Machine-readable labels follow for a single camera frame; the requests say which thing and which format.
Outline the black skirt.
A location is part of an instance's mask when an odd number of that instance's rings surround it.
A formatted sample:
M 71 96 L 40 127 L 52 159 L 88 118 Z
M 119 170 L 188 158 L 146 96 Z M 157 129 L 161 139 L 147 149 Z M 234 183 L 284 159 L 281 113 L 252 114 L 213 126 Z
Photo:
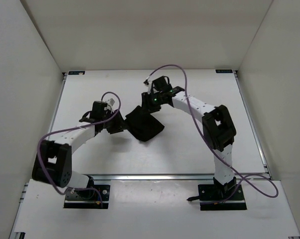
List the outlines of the black skirt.
M 124 120 L 127 130 L 139 141 L 147 142 L 164 130 L 164 125 L 141 106 L 137 106 L 126 115 Z

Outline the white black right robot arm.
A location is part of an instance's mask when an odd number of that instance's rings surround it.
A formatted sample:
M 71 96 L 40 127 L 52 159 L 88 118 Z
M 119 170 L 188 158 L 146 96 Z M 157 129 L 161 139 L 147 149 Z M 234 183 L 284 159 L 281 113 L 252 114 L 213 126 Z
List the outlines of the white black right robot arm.
M 167 76 L 153 81 L 146 79 L 144 85 L 148 91 L 142 93 L 143 110 L 154 113 L 161 109 L 161 105 L 168 104 L 193 116 L 195 123 L 201 121 L 203 139 L 214 154 L 214 195 L 226 199 L 236 186 L 231 167 L 232 146 L 237 132 L 228 108 L 224 105 L 209 105 L 188 95 L 179 86 L 172 87 Z

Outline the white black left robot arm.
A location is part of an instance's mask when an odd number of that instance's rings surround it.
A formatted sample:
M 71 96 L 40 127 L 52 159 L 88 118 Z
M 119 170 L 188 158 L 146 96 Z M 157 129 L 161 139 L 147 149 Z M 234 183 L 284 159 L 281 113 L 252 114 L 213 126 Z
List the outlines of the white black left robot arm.
M 114 99 L 95 101 L 77 126 L 43 136 L 37 145 L 32 179 L 52 185 L 61 195 L 59 188 L 77 191 L 83 198 L 92 197 L 95 192 L 93 179 L 73 171 L 72 155 L 103 130 L 117 133 L 125 129 L 120 110 L 113 109 L 114 104 Z

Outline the left blue corner label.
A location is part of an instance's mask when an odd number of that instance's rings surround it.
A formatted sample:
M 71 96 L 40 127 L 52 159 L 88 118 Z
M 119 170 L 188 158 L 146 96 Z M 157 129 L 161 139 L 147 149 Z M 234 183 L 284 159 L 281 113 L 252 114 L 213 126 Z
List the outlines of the left blue corner label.
M 84 75 L 85 71 L 69 71 L 68 75 Z

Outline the blue corner label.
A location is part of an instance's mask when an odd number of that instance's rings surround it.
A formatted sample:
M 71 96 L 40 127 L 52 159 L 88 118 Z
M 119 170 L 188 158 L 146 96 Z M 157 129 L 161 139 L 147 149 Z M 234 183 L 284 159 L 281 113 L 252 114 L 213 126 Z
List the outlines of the blue corner label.
M 233 71 L 231 69 L 216 69 L 217 74 L 232 74 Z
M 84 75 L 85 71 L 69 71 L 68 75 Z

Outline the right blue corner label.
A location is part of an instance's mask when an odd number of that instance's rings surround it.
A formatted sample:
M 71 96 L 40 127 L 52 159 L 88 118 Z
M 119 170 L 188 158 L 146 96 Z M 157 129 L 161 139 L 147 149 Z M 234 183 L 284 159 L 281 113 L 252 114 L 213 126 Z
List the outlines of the right blue corner label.
M 232 74 L 233 71 L 231 69 L 216 69 L 217 74 Z

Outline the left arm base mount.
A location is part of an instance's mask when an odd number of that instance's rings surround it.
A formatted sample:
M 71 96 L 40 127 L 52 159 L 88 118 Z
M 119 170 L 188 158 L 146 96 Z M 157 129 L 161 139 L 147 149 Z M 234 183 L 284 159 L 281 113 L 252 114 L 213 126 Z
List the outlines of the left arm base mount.
M 94 183 L 95 190 L 67 192 L 63 208 L 66 209 L 108 209 L 111 185 Z

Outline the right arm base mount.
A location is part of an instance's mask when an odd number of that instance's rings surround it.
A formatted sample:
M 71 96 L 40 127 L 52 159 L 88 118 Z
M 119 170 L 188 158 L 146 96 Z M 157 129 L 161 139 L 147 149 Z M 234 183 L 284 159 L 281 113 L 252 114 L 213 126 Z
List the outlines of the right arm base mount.
M 233 185 L 230 190 L 222 192 L 213 184 L 199 184 L 198 196 L 189 197 L 188 202 L 199 201 L 201 211 L 243 211 L 247 205 L 240 184 Z

